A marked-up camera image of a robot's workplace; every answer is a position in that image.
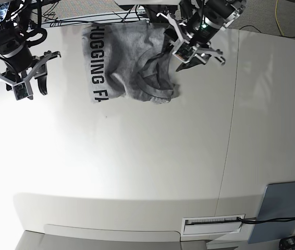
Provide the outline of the black device bottom right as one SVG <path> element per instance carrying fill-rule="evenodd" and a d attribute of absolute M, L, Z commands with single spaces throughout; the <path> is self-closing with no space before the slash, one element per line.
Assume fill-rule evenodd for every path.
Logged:
<path fill-rule="evenodd" d="M 279 250 L 295 249 L 295 236 L 286 237 L 279 241 Z"/>

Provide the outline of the grey T-shirt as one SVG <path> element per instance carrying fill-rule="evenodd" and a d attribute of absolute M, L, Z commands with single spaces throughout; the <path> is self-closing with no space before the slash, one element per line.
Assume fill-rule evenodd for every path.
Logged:
<path fill-rule="evenodd" d="M 82 30 L 82 53 L 92 103 L 118 97 L 163 104 L 179 96 L 169 76 L 168 25 L 93 24 Z"/>

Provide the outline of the blue-grey flat panel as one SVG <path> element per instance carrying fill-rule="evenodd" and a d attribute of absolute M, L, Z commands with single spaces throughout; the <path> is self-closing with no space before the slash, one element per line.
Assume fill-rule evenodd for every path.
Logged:
<path fill-rule="evenodd" d="M 267 185 L 257 220 L 295 217 L 295 181 Z M 288 237 L 295 229 L 295 221 L 267 222 L 253 227 L 248 244 L 256 244 Z"/>

